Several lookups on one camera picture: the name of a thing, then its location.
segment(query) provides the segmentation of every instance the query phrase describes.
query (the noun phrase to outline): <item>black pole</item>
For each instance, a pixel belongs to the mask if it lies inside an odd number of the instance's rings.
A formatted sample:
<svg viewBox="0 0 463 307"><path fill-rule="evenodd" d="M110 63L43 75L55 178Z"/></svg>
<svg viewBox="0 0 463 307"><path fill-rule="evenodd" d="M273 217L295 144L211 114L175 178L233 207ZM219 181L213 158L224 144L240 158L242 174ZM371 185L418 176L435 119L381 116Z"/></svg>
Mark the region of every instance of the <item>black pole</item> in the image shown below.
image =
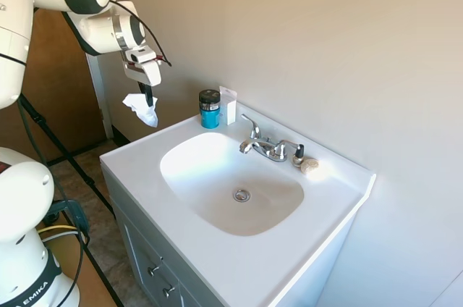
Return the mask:
<svg viewBox="0 0 463 307"><path fill-rule="evenodd" d="M87 184L90 189L100 198L101 202L106 206L106 208L114 215L114 210L111 204L105 199L105 197L101 194L100 190L95 186L95 180L93 180L91 177L87 175L87 173L84 172L82 167L74 160L74 157L72 157L71 153L68 152L68 150L63 146L61 141L58 139L58 137L55 136L53 131L48 127L46 124L46 119L43 117L39 112L37 112L32 104L27 100L27 98L21 93L19 97L19 101L21 101L22 106L24 109L27 111L27 113L30 115L32 120L40 126L42 131L50 138L50 140L53 142L53 144L61 151L63 156L66 158L67 161L71 164L72 167L76 170L76 172L81 176L85 184Z"/></svg>

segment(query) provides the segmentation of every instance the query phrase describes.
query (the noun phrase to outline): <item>beige wall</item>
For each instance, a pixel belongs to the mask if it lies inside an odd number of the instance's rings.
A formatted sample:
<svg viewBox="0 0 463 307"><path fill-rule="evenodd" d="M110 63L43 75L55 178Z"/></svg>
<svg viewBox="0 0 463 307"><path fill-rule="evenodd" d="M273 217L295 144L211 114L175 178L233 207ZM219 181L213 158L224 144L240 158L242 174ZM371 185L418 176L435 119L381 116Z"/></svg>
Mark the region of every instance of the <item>beige wall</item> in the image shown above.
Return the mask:
<svg viewBox="0 0 463 307"><path fill-rule="evenodd" d="M225 85L378 173L320 307L429 306L463 269L463 0L133 1L174 63L162 127ZM153 132L119 55L100 63L116 127Z"/></svg>

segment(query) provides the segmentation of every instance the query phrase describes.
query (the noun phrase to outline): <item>vanity cabinet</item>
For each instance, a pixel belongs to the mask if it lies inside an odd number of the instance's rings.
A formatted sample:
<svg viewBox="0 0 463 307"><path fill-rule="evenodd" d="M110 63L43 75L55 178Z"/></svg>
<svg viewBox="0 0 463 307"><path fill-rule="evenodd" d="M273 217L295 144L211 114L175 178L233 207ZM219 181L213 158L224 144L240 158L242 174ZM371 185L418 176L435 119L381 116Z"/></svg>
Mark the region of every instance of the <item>vanity cabinet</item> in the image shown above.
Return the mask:
<svg viewBox="0 0 463 307"><path fill-rule="evenodd" d="M322 173L245 156L249 122L211 132L199 115L101 156L133 271L158 307L316 307L370 195L374 173L237 104L241 114L304 144Z"/></svg>

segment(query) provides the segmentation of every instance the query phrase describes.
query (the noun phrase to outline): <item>blue container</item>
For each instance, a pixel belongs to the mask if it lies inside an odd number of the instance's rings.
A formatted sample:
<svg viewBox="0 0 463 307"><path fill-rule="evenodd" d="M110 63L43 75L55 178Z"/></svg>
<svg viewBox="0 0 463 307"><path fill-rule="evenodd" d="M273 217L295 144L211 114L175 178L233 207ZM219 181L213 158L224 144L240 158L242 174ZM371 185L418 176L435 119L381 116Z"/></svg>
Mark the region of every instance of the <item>blue container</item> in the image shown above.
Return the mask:
<svg viewBox="0 0 463 307"><path fill-rule="evenodd" d="M216 128L220 117L220 92L203 90L200 92L201 125Z"/></svg>

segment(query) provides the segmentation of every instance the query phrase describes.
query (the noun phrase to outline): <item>yellow cable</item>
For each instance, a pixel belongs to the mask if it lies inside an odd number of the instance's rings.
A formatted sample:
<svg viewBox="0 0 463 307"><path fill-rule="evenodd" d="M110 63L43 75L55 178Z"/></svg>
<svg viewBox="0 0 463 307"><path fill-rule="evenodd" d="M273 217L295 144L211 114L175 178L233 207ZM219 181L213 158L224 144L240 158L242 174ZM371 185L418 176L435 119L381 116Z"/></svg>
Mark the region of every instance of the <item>yellow cable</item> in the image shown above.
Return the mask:
<svg viewBox="0 0 463 307"><path fill-rule="evenodd" d="M49 231L49 230L54 230L54 229L77 230L77 228L74 227L74 226L69 226L69 225L54 225L54 226L44 227L43 229L38 230L37 233L42 233L42 232Z"/></svg>

